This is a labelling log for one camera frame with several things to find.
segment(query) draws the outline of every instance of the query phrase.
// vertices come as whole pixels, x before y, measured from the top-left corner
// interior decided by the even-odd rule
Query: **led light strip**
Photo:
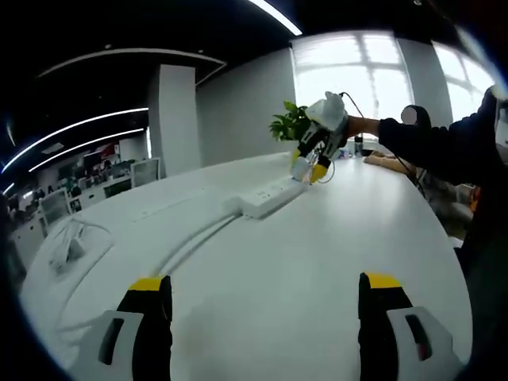
[[[98,139],[95,139],[95,140],[91,140],[91,141],[88,141],[86,143],[83,143],[83,144],[80,144],[80,145],[76,145],[75,147],[73,148],[69,148],[69,149],[66,149],[65,151],[61,152],[61,153],[57,153],[56,155],[50,157],[49,159],[46,159],[45,161],[43,161],[42,163],[39,163],[38,165],[36,165],[35,167],[31,168],[29,170],[29,172],[32,172],[34,170],[36,170],[38,167],[40,167],[41,165],[45,165],[46,163],[49,163],[50,161],[56,159],[57,157],[59,156],[62,156],[62,155],[65,155],[66,153],[69,153],[70,151],[74,151],[75,149],[78,149],[78,148],[82,148],[82,147],[85,147],[86,145],[89,145],[89,144],[93,144],[93,143],[97,143],[98,141],[101,141],[101,140],[106,140],[106,139],[110,139],[112,137],[120,137],[121,135],[127,135],[128,133],[140,133],[141,131],[144,131],[144,129],[131,129],[130,131],[125,131],[123,133],[115,133],[113,135],[108,135],[107,137],[99,137]]]
[[[272,16],[275,20],[284,25],[295,36],[302,35],[302,31],[298,29],[298,27],[295,24],[293,24],[286,16],[284,16],[276,8],[274,8],[274,6],[268,4],[264,0],[249,0],[249,1],[255,6],[260,7],[262,10],[264,10],[266,13]]]
[[[61,69],[62,67],[65,67],[70,64],[74,64],[76,62],[82,61],[82,60],[88,60],[90,58],[95,57],[102,57],[102,56],[111,56],[113,54],[126,54],[126,53],[155,53],[155,54],[168,54],[170,56],[184,56],[184,57],[191,57],[196,58],[200,60],[215,62],[216,64],[222,65],[224,67],[226,65],[226,62],[218,60],[213,57],[204,56],[203,54],[197,54],[197,53],[189,53],[189,52],[182,52],[180,50],[173,50],[173,49],[159,49],[159,48],[120,48],[120,49],[111,49],[111,50],[102,50],[100,52],[90,53],[86,54],[84,56],[75,57],[71,60],[67,60],[65,62],[59,63],[53,67],[50,67],[48,70],[43,71],[38,75],[38,77],[43,77],[52,71]]]
[[[35,146],[39,145],[40,143],[49,139],[50,137],[54,137],[55,135],[62,133],[63,131],[67,131],[68,129],[71,129],[71,128],[76,127],[78,125],[84,125],[85,123],[88,123],[89,121],[97,121],[98,119],[103,119],[105,117],[113,117],[115,115],[139,113],[140,111],[148,111],[148,107],[142,107],[140,109],[123,110],[123,111],[117,111],[116,113],[99,115],[98,117],[91,117],[90,119],[86,119],[85,121],[79,121],[78,123],[75,123],[74,125],[68,125],[67,127],[63,127],[62,129],[59,129],[58,131],[55,131],[54,133],[50,133],[46,137],[39,139],[35,143],[32,143],[27,148],[25,148],[25,149],[21,150],[19,153],[17,153],[16,156],[14,156],[11,160],[9,160],[9,162],[4,166],[4,168],[2,168],[2,173],[5,172],[8,167],[10,167],[16,160],[18,160],[20,157],[22,157],[24,154],[26,154],[30,149],[34,148]]]
[[[10,191],[10,189],[14,186],[14,183],[10,184],[4,191],[3,191],[3,194],[7,193],[8,191]]]

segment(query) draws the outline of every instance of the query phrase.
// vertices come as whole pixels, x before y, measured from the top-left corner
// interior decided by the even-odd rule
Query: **wire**
[[[84,225],[89,225],[89,226],[92,226],[92,227],[96,227],[96,228],[102,229],[102,230],[106,231],[107,233],[111,234],[111,232],[108,229],[106,229],[105,227],[103,227],[103,226],[94,224],[92,222],[85,221],[85,220],[80,219],[80,218],[75,218],[74,217],[72,219],[74,219],[76,221],[79,221],[79,222],[83,223]],[[79,277],[78,281],[72,286],[71,291],[67,294],[65,300],[63,301],[62,308],[61,308],[61,310],[60,310],[60,312],[59,312],[59,314],[58,314],[58,316],[56,318],[56,327],[57,327],[57,329],[58,329],[58,326],[60,325],[60,321],[62,320],[62,316],[64,315],[64,311],[67,308],[67,304],[69,303],[69,300],[71,300],[72,295],[78,289],[79,285],[85,279],[85,277],[90,273],[90,271],[92,271],[92,269],[95,267],[95,265],[106,255],[106,253],[113,246],[114,246],[114,241],[111,241],[110,244],[108,245],[108,247],[106,248],[106,250],[104,250],[101,254],[99,254],[99,256],[92,262],[92,264],[81,274],[81,276]]]
[[[348,96],[348,98],[349,98],[349,99],[351,99],[351,102],[352,102],[352,104],[353,104],[353,105],[355,105],[355,107],[356,107],[356,111],[358,111],[358,114],[360,114],[360,115],[361,115],[361,117],[362,117],[363,119],[365,119],[365,116],[362,114],[362,112],[360,111],[360,109],[359,109],[359,108],[358,108],[358,106],[356,105],[355,101],[353,101],[353,100],[352,100],[351,95],[349,95],[349,94],[348,94],[348,93],[346,93],[345,91],[343,91],[343,92],[339,93],[339,95],[340,95],[341,97],[342,97],[342,96],[344,96],[344,94],[346,94],[346,95]]]
[[[327,179],[326,181],[321,181],[321,179],[318,180],[318,182],[320,184],[327,184],[329,183],[330,181],[332,181],[333,177],[335,176],[335,161],[332,161],[332,165],[333,165],[333,172],[332,172],[332,175],[330,176],[329,179]]]
[[[233,217],[233,219],[235,219],[235,217],[238,218],[239,216],[240,216],[240,214],[238,212],[234,212],[232,214],[226,214],[225,216],[221,216],[220,218],[217,218],[217,219],[209,222],[208,224],[206,224],[203,227],[199,228],[199,230],[197,230],[197,231],[189,234],[187,237],[183,238],[183,240],[180,241],[180,243],[178,245],[176,245],[176,247],[174,247],[169,252],[169,254],[167,254],[167,256],[164,257],[163,260],[160,261],[159,265],[156,268],[153,269],[153,271],[152,271],[150,276],[160,275],[161,271],[164,269],[164,266],[166,266],[167,262],[169,262],[169,260],[171,258],[173,258],[173,256],[175,256],[180,250],[182,250],[182,248],[185,245],[187,245],[189,242],[191,242],[199,234],[204,233],[206,230],[214,227],[216,224],[218,224],[220,222],[223,222],[224,220],[227,220],[228,218]]]
[[[355,101],[352,99],[351,95],[349,95],[349,94],[348,94],[347,92],[345,92],[345,91],[343,91],[343,92],[339,93],[339,95],[340,95],[340,96],[347,95],[347,96],[348,96],[348,98],[351,100],[352,104],[356,107],[356,110],[358,111],[358,113],[361,115],[361,117],[362,117],[363,119],[365,119],[365,116],[362,114],[362,112],[360,111],[360,109],[359,109],[359,108],[358,108],[358,106],[356,105]],[[400,157],[398,157],[398,156],[397,156],[397,155],[395,155],[395,154],[394,154],[394,156],[397,158],[397,160],[399,161],[399,163],[400,163],[400,164],[402,164],[402,166],[403,166],[403,167],[407,170],[407,172],[408,172],[409,174],[413,174],[413,171],[411,171],[411,170],[409,169],[409,167],[407,167],[407,165],[406,165],[406,164],[402,161],[402,159],[401,159]],[[425,197],[425,198],[426,198],[426,196],[425,196],[425,192],[423,191],[423,186],[422,186],[422,184],[420,183],[420,180],[421,180],[421,178],[423,177],[423,173],[424,173],[424,172],[422,172],[422,174],[421,174],[419,177],[417,177],[417,178],[416,178],[416,180],[415,180],[415,184],[414,184],[414,185],[415,185],[417,188],[420,188],[420,192],[423,194],[423,197]]]
[[[226,219],[225,223],[218,226],[214,231],[212,231],[210,234],[208,234],[206,237],[204,237],[202,240],[200,240],[197,244],[195,244],[189,251],[187,251],[180,259],[176,261],[176,263],[169,268],[169,270],[166,270],[165,268],[161,270],[163,274],[171,275],[178,267],[182,265],[182,263],[189,258],[192,254],[196,252],[201,246],[205,244],[211,237],[213,237],[215,234],[223,230],[227,225],[229,225],[231,222],[235,221],[236,219],[240,218],[241,214],[232,216],[230,219]]]
[[[157,275],[160,275],[162,273],[162,270],[164,269],[164,267],[167,265],[167,263],[171,260],[171,258],[173,258],[176,254],[178,254],[178,252],[183,248],[185,247],[189,242],[191,242],[194,238],[196,238],[197,236],[199,236],[200,234],[204,233],[206,230],[214,227],[216,224],[220,223],[220,222],[223,222],[225,220],[228,220],[225,224],[221,225],[219,228],[215,229],[211,234],[209,234],[208,236],[204,237],[202,240],[200,240],[191,250],[189,250],[188,253],[186,253],[181,260],[179,260],[179,262],[177,262],[177,265],[179,266],[182,262],[183,262],[183,259],[186,259],[192,252],[195,252],[195,250],[201,246],[202,244],[205,243],[206,240],[208,240],[210,237],[212,237],[215,233],[217,233],[219,230],[223,229],[224,227],[226,227],[229,223],[233,222],[234,220],[236,220],[237,218],[239,218],[241,216],[241,214],[239,214],[238,212],[235,212],[235,213],[232,213],[232,214],[226,214],[225,216],[221,216],[213,221],[211,221],[210,223],[204,225],[203,227],[201,227],[199,230],[197,231],[194,231],[192,232],[191,234],[189,234],[187,237],[185,237],[182,241],[179,242],[179,244],[174,247],[169,253],[167,256],[165,256],[161,261],[160,263],[157,265],[157,267],[155,267],[153,269],[153,271],[151,272],[150,276],[157,276]],[[88,271],[86,271],[86,273],[84,274],[84,276],[86,276],[91,268],[98,262],[98,260],[90,267],[90,269],[88,269]],[[67,306],[67,303],[70,299],[70,297],[72,296],[72,294],[74,293],[74,291],[77,289],[77,286],[81,283],[81,281],[83,281],[83,278],[84,276],[81,277],[81,279],[79,280],[79,282],[77,283],[77,285],[73,288],[72,292],[69,294],[69,296],[67,297],[67,300],[65,301],[64,305],[63,305],[63,308],[60,312],[60,316],[59,316],[59,319],[57,319],[57,321],[60,321],[61,319],[61,315],[63,315],[63,311],[65,310],[66,306]],[[93,325],[100,317],[94,317],[88,321],[82,321],[78,324],[74,324],[74,325],[68,325],[66,327],[63,327],[63,328],[58,328],[58,331],[59,332],[68,332],[68,331],[73,331],[73,330],[76,330],[76,329],[81,329],[81,328],[86,328],[86,327],[89,327],[90,325]]]

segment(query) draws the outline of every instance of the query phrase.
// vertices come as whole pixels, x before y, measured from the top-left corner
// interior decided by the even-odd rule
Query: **window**
[[[483,93],[494,81],[485,69],[465,54],[441,44],[433,45],[446,78],[453,120],[459,121],[476,112]]]
[[[328,33],[293,41],[296,100],[309,106],[326,91],[346,91],[365,117],[400,120],[413,95],[402,54],[390,33]],[[350,115],[360,114],[348,98]]]

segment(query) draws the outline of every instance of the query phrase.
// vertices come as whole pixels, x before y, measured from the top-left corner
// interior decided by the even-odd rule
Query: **ceiling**
[[[304,36],[337,30],[389,29],[397,36],[458,45],[453,28],[434,10],[412,0],[268,0]],[[41,75],[67,60],[121,48],[158,48],[202,54],[230,70],[289,45],[294,36],[247,0],[144,0],[9,2],[2,5],[0,162],[50,132],[90,117],[147,106],[158,65],[196,67],[199,82],[219,63],[163,53],[122,53],[80,60]],[[47,158],[44,148],[146,127],[146,113],[87,123],[48,140],[0,179],[3,184]],[[7,133],[10,127],[14,147]]]

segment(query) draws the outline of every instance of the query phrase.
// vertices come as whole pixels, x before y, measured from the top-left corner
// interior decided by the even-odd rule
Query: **human hand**
[[[374,152],[371,155],[367,156],[364,159],[364,163],[373,164],[373,165],[381,165],[382,157],[377,156]]]
[[[378,156],[378,157],[385,157],[386,156],[384,153],[379,152],[379,151],[372,151],[371,155]]]

